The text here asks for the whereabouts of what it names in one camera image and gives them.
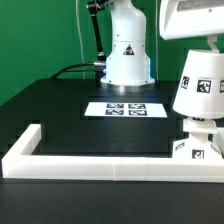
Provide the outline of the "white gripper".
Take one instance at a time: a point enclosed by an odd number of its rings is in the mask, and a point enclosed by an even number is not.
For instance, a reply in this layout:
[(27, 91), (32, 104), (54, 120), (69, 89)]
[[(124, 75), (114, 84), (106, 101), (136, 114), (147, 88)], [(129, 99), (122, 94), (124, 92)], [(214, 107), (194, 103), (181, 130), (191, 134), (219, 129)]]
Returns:
[(159, 32), (164, 40), (208, 36), (214, 53), (224, 33), (224, 0), (161, 0)]

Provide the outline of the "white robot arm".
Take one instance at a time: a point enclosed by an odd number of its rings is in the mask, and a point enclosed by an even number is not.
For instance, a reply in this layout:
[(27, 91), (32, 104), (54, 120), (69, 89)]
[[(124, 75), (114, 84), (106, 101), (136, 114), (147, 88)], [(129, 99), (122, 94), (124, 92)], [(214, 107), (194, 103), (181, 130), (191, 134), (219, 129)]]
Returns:
[[(103, 52), (97, 13), (108, 8), (112, 19), (112, 51)], [(131, 0), (92, 0), (87, 3), (96, 38), (98, 60), (104, 64), (104, 88), (134, 92), (148, 89), (150, 59), (145, 52), (146, 16)], [(165, 40), (205, 36), (213, 52), (224, 34), (224, 0), (161, 0), (159, 34)]]

